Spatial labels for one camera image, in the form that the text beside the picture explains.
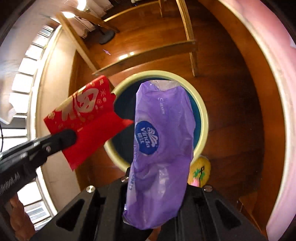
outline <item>yellow bin rim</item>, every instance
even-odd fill
[[[207,141],[207,134],[209,132],[209,120],[207,116],[207,109],[205,107],[205,103],[203,102],[197,90],[187,80],[185,80],[179,75],[176,75],[167,71],[162,71],[162,70],[148,70],[148,71],[139,72],[127,77],[120,84],[118,84],[115,87],[115,89],[112,91],[112,93],[116,95],[115,101],[117,100],[118,96],[120,96],[122,92],[124,92],[130,85],[132,85],[135,82],[138,82],[139,80],[143,80],[147,78],[155,78],[155,79],[163,78],[168,80],[175,80],[179,82],[179,84],[189,92],[189,94],[192,96],[192,98],[196,102],[200,112],[201,129],[200,129],[200,138],[193,151],[193,159],[191,161],[191,164],[192,164],[203,151],[203,148],[205,147],[205,143]],[[116,166],[118,166],[123,172],[126,172],[126,170],[131,165],[118,154],[111,139],[105,142],[104,148],[108,156],[112,160],[112,162]]]

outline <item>black cable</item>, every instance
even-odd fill
[[[1,145],[1,150],[0,150],[0,152],[2,152],[2,150],[3,150],[3,143],[4,143],[4,137],[3,137],[3,132],[2,132],[1,121],[0,121],[0,130],[1,130],[1,139],[2,139],[2,145]]]

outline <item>triangular cutout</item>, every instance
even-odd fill
[[[241,225],[240,220],[222,202],[216,200],[215,204],[226,229],[230,230]]]
[[[83,204],[84,200],[79,199],[67,212],[64,213],[63,216],[57,220],[56,225],[68,231],[73,231]]]

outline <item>black lamp base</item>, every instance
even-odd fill
[[[103,31],[100,31],[100,32],[101,32],[101,35],[99,37],[99,44],[101,45],[108,43],[115,36],[115,32],[111,29],[105,30],[104,32]]]

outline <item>window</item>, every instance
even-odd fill
[[[42,28],[29,46],[20,64],[18,73],[13,80],[9,102],[13,105],[17,114],[9,125],[1,124],[4,138],[2,151],[28,141],[26,120],[30,92],[34,74],[38,68],[38,60],[41,58],[52,32],[53,28],[49,26]],[[52,218],[42,200],[35,180],[32,180],[32,182],[19,190],[18,197],[36,230],[41,229]]]

